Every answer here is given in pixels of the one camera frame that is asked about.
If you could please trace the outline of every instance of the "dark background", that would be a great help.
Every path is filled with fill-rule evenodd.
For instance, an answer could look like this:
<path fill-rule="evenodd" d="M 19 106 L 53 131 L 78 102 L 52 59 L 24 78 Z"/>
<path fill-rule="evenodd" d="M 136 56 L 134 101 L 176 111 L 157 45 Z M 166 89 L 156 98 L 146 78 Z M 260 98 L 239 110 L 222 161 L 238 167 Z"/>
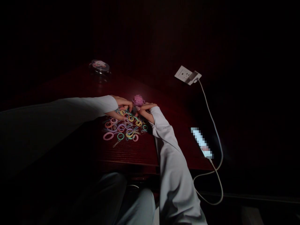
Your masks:
<path fill-rule="evenodd" d="M 1 96 L 100 59 L 112 73 L 185 102 L 219 155 L 200 84 L 174 77 L 183 65 L 202 74 L 224 148 L 224 190 L 299 197 L 291 8 L 215 0 L 10 2 Z M 218 184 L 201 187 L 219 191 Z"/>

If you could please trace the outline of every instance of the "leg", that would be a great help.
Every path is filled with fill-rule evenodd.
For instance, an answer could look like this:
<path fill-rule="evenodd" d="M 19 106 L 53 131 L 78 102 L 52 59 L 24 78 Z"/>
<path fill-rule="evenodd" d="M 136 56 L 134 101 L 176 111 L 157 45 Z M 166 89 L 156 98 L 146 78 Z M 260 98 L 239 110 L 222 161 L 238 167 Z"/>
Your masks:
<path fill-rule="evenodd" d="M 114 224 L 127 181 L 119 173 L 105 174 L 77 200 L 68 224 Z"/>
<path fill-rule="evenodd" d="M 143 189 L 138 195 L 126 193 L 117 224 L 152 225 L 155 213 L 154 196 L 150 189 Z"/>

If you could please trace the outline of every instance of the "hand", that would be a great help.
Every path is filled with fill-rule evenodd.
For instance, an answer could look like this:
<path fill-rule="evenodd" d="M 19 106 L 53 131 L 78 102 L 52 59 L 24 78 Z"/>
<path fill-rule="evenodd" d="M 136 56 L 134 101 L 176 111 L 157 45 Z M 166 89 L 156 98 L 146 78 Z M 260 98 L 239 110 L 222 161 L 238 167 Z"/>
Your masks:
<path fill-rule="evenodd" d="M 154 118 L 153 115 L 148 113 L 146 110 L 149 110 L 153 107 L 157 106 L 157 104 L 154 103 L 148 103 L 146 102 L 146 104 L 143 104 L 141 107 L 136 106 L 137 108 L 137 113 L 135 114 L 135 117 L 138 116 L 138 114 L 142 115 L 143 117 L 145 117 L 150 123 L 154 124 Z"/>
<path fill-rule="evenodd" d="M 111 95 L 111 96 L 115 98 L 120 110 L 126 110 L 129 107 L 129 112 L 131 112 L 131 110 L 133 108 L 133 103 L 131 101 L 128 101 L 128 100 L 126 100 L 122 97 L 119 97 L 119 96 L 114 96 L 114 95 Z M 115 111 L 107 112 L 105 114 L 108 115 L 108 116 L 114 117 L 117 120 L 127 119 L 125 116 L 121 116 L 118 113 L 116 113 Z"/>

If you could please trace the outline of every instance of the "pink yarn ball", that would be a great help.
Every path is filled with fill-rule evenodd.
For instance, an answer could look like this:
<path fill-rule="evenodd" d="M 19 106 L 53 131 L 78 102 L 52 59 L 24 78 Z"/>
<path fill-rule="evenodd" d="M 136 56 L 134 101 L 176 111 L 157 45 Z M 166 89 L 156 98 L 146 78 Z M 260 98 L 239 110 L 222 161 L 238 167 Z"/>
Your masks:
<path fill-rule="evenodd" d="M 133 97 L 132 103 L 134 106 L 141 107 L 145 103 L 145 101 L 141 95 L 135 95 Z"/>

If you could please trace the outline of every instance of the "white cable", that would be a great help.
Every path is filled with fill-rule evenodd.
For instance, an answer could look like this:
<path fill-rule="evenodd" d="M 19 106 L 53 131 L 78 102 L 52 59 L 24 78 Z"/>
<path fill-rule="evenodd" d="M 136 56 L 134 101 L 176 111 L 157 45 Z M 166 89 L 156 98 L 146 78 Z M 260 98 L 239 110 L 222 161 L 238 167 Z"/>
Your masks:
<path fill-rule="evenodd" d="M 221 185 L 221 192 L 222 192 L 221 199 L 220 199 L 217 203 L 209 203 L 205 198 L 203 198 L 203 197 L 199 194 L 199 192 L 198 192 L 197 190 L 196 190 L 196 192 L 197 192 L 198 195 L 199 195 L 201 198 L 203 198 L 208 204 L 211 204 L 211 205 L 217 205 L 217 204 L 219 204 L 219 203 L 223 200 L 223 187 L 222 187 L 222 184 L 221 184 L 221 181 L 220 181 L 220 178 L 219 178 L 219 174 L 218 174 L 218 172 L 217 172 L 217 170 L 221 167 L 222 162 L 223 162 L 223 157 L 224 157 L 224 156 L 223 156 L 223 149 L 222 149 L 222 145 L 221 145 L 220 137 L 219 137 L 219 134 L 218 134 L 218 131 L 217 131 L 217 128 L 216 128 L 215 121 L 213 120 L 212 114 L 210 113 L 210 110 L 209 110 L 209 107 L 208 107 L 207 99 L 206 99 L 206 96 L 205 96 L 205 93 L 204 93 L 202 84 L 201 84 L 200 80 L 198 80 L 198 81 L 199 81 L 199 83 L 200 83 L 200 85 L 201 85 L 201 89 L 202 89 L 203 94 L 204 94 L 204 98 L 205 98 L 205 102 L 206 102 L 206 105 L 207 105 L 207 109 L 208 109 L 209 115 L 210 115 L 210 117 L 211 117 L 211 119 L 212 119 L 213 126 L 215 127 L 215 130 L 216 130 L 216 133 L 217 133 L 217 137 L 218 137 L 218 141 L 219 141 L 219 145 L 220 145 L 220 150 L 221 150 L 221 160 L 220 160 L 219 166 L 218 166 L 217 168 L 215 168 L 215 166 L 213 165 L 213 162 L 211 161 L 211 159 L 208 159 L 208 160 L 211 162 L 211 164 L 212 164 L 213 168 L 215 169 L 215 171 L 212 171 L 212 172 L 208 172 L 208 173 L 204 173 L 204 174 L 200 174 L 200 175 L 198 175 L 198 176 L 195 176 L 195 178 L 193 179 L 193 183 L 195 182 L 195 179 L 196 179 L 197 177 L 199 177 L 199 176 L 204 176 L 204 175 L 208 175 L 208 174 L 211 174 L 211 173 L 216 172 L 216 173 L 217 173 L 217 176 L 218 176 L 218 179 L 219 179 L 219 182 L 220 182 L 220 185 Z"/>
<path fill-rule="evenodd" d="M 130 185 L 127 185 L 127 186 L 134 186 L 134 187 L 139 188 L 138 186 L 136 186 L 136 185 L 134 185 L 134 184 L 130 184 Z"/>
<path fill-rule="evenodd" d="M 222 183 L 221 183 L 221 180 L 220 180 L 220 177 L 219 177 L 219 174 L 218 174 L 218 171 L 216 170 L 215 166 L 213 165 L 213 162 L 211 159 L 208 159 L 210 161 L 210 163 L 212 164 L 213 168 L 214 168 L 214 172 L 217 173 L 217 176 L 218 176 L 218 179 L 219 179 L 219 182 L 220 182 L 220 186 L 221 186 L 221 199 L 217 202 L 217 203 L 210 203 L 208 202 L 205 198 L 202 197 L 202 195 L 199 194 L 199 192 L 197 191 L 197 189 L 195 188 L 197 194 L 203 198 L 204 201 L 206 201 L 208 204 L 211 204 L 211 205 L 218 205 L 222 200 L 223 200 L 223 187 L 222 187 Z"/>

